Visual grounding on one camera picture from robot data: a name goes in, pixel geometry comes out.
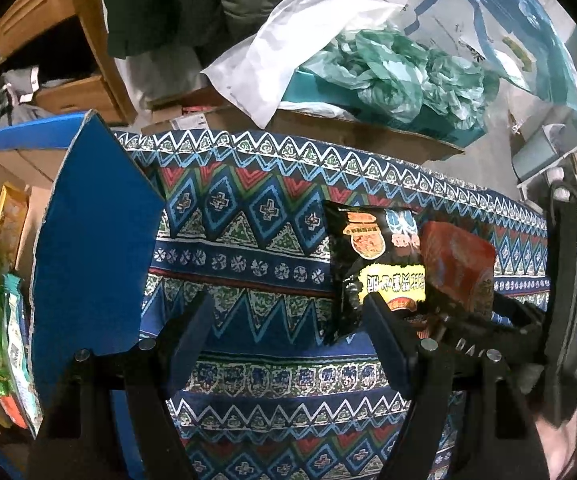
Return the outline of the person's right hand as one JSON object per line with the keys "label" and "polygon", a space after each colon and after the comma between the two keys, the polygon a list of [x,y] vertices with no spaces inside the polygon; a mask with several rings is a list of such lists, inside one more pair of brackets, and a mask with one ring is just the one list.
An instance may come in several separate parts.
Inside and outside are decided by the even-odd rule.
{"label": "person's right hand", "polygon": [[577,410],[559,427],[539,415],[535,418],[535,429],[543,447],[549,479],[572,479],[577,474]]}

